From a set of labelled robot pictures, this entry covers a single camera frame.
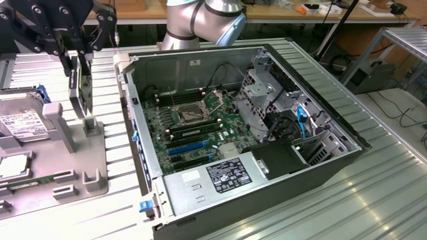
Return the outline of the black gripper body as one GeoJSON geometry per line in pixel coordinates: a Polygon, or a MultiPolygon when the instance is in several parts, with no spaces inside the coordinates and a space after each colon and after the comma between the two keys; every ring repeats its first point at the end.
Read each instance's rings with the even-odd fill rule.
{"type": "Polygon", "coordinates": [[[33,6],[41,7],[49,25],[54,29],[65,28],[65,16],[72,16],[74,24],[81,27],[93,8],[92,0],[6,0],[5,6],[36,23],[38,13],[33,6]]]}

